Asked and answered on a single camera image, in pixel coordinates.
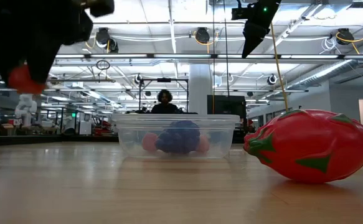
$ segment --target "dark hair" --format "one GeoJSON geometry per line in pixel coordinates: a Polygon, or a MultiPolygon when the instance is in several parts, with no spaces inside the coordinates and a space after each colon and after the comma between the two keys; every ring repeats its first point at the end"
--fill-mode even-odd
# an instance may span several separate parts
{"type": "Polygon", "coordinates": [[[167,90],[161,90],[158,94],[158,101],[162,103],[162,97],[163,97],[163,94],[166,94],[167,98],[168,98],[168,101],[169,103],[173,100],[173,96],[171,95],[171,93],[167,90]]]}

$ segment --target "pink ball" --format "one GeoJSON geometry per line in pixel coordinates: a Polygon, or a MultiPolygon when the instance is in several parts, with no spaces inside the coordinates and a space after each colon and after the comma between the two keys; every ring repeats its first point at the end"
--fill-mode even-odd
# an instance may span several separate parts
{"type": "Polygon", "coordinates": [[[145,134],[143,138],[143,149],[148,152],[156,152],[155,142],[158,139],[158,136],[154,133],[145,134]]]}
{"type": "Polygon", "coordinates": [[[199,139],[200,141],[196,151],[200,153],[206,153],[210,148],[209,140],[204,135],[201,135],[199,139]]]}

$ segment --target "blue plush toy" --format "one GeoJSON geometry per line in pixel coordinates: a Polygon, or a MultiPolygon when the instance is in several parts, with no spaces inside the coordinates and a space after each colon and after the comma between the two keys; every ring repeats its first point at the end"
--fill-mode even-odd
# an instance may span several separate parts
{"type": "Polygon", "coordinates": [[[188,154],[199,144],[199,127],[192,121],[177,121],[159,135],[155,146],[166,153],[188,154]]]}

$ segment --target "clear plastic container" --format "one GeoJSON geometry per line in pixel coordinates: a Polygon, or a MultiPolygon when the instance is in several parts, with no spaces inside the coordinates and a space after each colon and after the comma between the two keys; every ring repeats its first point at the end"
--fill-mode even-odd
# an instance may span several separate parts
{"type": "Polygon", "coordinates": [[[113,114],[122,149],[132,157],[223,158],[236,115],[113,114]]]}

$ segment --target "wooden floor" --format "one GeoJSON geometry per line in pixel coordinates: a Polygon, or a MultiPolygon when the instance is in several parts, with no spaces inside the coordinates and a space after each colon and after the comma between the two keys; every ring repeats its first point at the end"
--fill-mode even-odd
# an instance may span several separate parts
{"type": "Polygon", "coordinates": [[[304,185],[250,156],[159,161],[125,158],[114,143],[4,146],[0,223],[363,224],[363,169],[304,185]]]}

